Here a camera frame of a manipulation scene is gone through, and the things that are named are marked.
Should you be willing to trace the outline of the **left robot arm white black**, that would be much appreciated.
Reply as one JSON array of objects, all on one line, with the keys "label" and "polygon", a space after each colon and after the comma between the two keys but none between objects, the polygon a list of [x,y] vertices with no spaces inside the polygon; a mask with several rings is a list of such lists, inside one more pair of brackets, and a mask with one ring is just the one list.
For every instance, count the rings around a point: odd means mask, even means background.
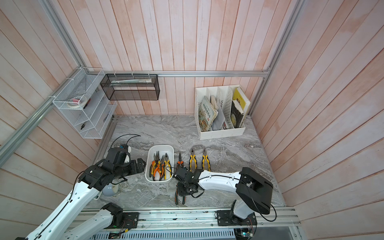
[{"label": "left robot arm white black", "polygon": [[27,240],[85,240],[109,226],[125,224],[123,209],[116,204],[103,206],[91,219],[72,230],[70,224],[83,208],[115,179],[140,174],[146,162],[131,159],[128,146],[111,148],[107,157],[88,167],[76,178],[72,191],[60,205],[31,233]]}]

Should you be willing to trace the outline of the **yellow black combination pliers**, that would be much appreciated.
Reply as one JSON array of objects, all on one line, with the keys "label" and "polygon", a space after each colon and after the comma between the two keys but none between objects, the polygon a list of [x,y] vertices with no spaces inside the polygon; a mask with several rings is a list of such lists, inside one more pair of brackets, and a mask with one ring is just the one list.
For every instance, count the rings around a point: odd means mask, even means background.
[{"label": "yellow black combination pliers", "polygon": [[189,168],[190,171],[193,172],[198,168],[197,160],[196,160],[196,154],[194,149],[190,150],[190,160],[189,160]]}]

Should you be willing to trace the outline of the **orange black long-nose pliers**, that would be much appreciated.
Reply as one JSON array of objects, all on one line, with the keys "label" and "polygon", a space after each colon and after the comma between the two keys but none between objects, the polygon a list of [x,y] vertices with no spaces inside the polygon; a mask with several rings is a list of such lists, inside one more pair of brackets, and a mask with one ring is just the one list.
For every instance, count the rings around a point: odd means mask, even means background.
[{"label": "orange black long-nose pliers", "polygon": [[179,153],[176,169],[178,169],[179,167],[181,167],[181,168],[184,167],[184,161],[182,160],[182,154],[181,153]]}]

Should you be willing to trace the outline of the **orange black cutting pliers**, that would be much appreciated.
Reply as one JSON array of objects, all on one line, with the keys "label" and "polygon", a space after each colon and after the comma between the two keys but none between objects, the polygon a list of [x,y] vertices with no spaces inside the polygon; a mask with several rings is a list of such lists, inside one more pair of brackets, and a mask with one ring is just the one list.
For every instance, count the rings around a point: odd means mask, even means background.
[{"label": "orange black cutting pliers", "polygon": [[175,204],[179,205],[182,204],[184,205],[186,203],[186,197],[185,196],[180,196],[178,192],[175,193]]}]

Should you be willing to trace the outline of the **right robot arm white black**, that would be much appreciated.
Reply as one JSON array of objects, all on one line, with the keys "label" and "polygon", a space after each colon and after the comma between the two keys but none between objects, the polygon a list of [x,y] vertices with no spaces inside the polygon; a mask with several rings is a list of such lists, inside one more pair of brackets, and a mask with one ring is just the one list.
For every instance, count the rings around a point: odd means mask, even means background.
[{"label": "right robot arm white black", "polygon": [[271,211],[274,185],[250,168],[243,167],[234,173],[215,173],[202,169],[191,172],[179,167],[174,177],[181,197],[193,196],[199,188],[236,193],[241,199],[233,203],[230,215],[237,219],[246,219],[254,212],[268,215]]}]

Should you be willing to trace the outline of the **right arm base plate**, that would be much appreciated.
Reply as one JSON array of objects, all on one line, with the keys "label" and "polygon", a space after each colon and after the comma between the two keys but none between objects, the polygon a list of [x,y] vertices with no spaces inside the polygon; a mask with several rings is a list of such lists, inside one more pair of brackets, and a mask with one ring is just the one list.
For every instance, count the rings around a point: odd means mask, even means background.
[{"label": "right arm base plate", "polygon": [[218,225],[222,227],[227,227],[227,226],[256,227],[258,224],[255,214],[250,214],[245,219],[242,219],[235,216],[231,210],[219,210],[215,212],[215,216],[218,221]]}]

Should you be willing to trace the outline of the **yellow handled pliers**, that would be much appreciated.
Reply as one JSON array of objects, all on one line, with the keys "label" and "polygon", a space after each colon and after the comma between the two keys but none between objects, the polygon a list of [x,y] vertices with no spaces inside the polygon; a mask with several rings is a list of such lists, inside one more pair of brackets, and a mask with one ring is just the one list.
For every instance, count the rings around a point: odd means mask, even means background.
[{"label": "yellow handled pliers", "polygon": [[211,164],[206,149],[203,150],[202,167],[203,170],[211,171]]}]

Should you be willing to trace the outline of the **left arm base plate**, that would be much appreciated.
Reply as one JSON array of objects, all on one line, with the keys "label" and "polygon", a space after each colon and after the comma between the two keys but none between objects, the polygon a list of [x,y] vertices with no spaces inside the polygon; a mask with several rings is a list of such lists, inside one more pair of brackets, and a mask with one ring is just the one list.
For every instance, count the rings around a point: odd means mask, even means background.
[{"label": "left arm base plate", "polygon": [[107,229],[135,229],[138,226],[138,219],[138,212],[118,213],[113,216],[112,223]]}]

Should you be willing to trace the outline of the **white plastic storage box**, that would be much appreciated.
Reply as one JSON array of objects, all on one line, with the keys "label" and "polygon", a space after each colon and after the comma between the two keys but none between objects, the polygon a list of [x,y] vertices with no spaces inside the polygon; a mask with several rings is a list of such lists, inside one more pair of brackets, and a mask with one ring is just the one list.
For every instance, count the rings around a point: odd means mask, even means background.
[{"label": "white plastic storage box", "polygon": [[146,180],[150,183],[169,182],[174,173],[174,148],[170,145],[156,145],[148,152]]}]

